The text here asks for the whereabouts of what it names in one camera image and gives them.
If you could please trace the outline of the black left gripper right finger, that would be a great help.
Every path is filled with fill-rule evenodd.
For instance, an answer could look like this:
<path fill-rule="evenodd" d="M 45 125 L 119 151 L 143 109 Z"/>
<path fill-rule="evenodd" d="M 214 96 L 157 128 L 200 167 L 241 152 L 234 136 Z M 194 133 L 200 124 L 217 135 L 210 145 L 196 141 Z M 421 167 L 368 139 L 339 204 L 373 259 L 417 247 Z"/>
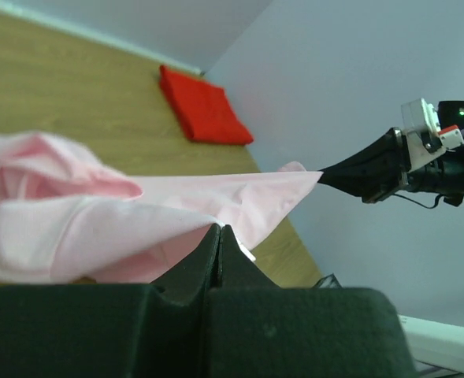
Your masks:
<path fill-rule="evenodd" d="M 208 377 L 414 377 L 395 307 L 369 288 L 282 288 L 221 232 L 206 296 Z"/>

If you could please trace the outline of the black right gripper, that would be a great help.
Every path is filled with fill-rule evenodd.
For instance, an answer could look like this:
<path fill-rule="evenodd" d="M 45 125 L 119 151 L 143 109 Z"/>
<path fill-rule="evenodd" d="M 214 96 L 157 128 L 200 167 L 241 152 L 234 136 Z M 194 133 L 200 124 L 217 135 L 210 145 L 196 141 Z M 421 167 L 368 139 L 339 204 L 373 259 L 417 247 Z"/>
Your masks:
<path fill-rule="evenodd" d="M 464 138 L 464 101 L 441 101 L 434 106 L 441 128 L 457 125 Z M 363 203 L 382 202 L 403 184 L 405 156 L 402 133 L 390 128 L 379 139 L 343 161 L 322 169 L 325 184 Z M 464 145 L 406 174 L 405 190 L 433 193 L 436 201 L 460 206 L 464 199 Z"/>

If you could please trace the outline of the light pink t shirt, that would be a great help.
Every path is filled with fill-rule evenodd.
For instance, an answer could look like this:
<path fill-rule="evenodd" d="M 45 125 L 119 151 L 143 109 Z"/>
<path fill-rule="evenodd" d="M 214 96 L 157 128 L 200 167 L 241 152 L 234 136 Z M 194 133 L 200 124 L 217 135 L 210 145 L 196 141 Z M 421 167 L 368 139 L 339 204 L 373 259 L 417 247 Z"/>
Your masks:
<path fill-rule="evenodd" d="M 212 225 L 252 250 L 314 189 L 319 172 L 127 176 L 85 145 L 0 135 L 0 282 L 149 283 L 187 257 Z"/>

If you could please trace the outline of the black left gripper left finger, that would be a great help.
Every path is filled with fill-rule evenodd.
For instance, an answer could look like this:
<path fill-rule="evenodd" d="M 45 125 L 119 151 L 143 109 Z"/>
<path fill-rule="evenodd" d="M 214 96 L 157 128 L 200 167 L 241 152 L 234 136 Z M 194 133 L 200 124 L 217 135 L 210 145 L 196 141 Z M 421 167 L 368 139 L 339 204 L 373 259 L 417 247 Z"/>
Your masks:
<path fill-rule="evenodd" d="M 0 287 L 0 377 L 197 377 L 221 230 L 151 284 Z"/>

